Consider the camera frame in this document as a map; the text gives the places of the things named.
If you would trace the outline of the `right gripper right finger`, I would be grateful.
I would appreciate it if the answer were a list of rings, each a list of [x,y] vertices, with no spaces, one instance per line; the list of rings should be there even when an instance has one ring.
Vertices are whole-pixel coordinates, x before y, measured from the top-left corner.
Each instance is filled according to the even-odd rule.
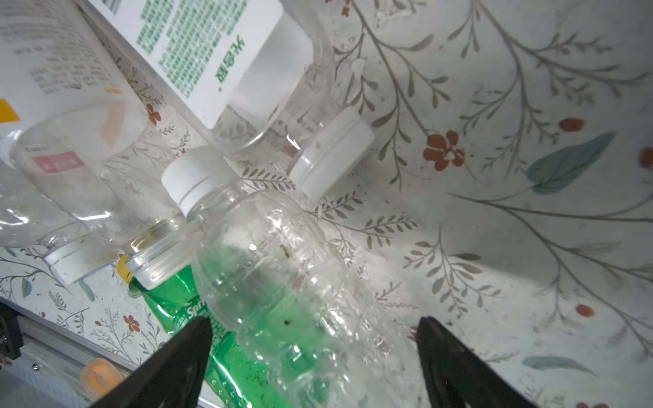
[[[417,346],[433,407],[534,406],[435,318],[420,320]]]

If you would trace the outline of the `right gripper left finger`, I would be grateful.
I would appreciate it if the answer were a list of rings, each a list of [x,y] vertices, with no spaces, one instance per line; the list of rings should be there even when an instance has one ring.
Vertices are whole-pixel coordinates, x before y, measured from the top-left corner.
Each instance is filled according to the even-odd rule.
[[[197,407],[213,338],[197,317],[94,407]]]

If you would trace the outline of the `green sprite bottle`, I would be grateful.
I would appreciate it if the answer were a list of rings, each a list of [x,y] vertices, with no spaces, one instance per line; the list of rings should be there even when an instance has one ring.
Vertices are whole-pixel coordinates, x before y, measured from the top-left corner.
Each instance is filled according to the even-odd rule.
[[[268,382],[267,366],[252,360],[208,311],[197,292],[190,265],[174,273],[159,286],[147,290],[145,280],[133,275],[123,255],[117,272],[138,292],[169,336],[176,335],[197,316],[209,318],[213,339],[208,355],[205,381],[227,407],[290,407],[292,404]]]

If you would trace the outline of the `clear bottle white cap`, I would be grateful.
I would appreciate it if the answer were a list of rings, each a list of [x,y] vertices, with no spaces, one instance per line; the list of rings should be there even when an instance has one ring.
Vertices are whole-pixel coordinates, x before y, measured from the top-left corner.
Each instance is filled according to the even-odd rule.
[[[289,195],[246,192],[207,148],[164,188],[200,236],[192,271],[212,315],[295,407],[414,407],[411,345]]]

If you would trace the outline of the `white green label bottle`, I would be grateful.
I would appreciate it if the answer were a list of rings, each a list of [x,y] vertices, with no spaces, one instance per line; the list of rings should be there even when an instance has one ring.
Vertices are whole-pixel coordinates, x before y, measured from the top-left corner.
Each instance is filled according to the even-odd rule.
[[[323,198],[374,133],[332,96],[333,47],[306,1],[83,1],[205,141]]]

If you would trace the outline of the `white yellow label bottle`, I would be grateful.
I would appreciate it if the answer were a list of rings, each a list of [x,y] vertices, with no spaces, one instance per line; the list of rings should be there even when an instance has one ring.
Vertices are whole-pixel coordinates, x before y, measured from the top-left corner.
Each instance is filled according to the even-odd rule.
[[[1,3],[1,159],[66,141],[87,163],[129,147],[144,105],[72,1]]]

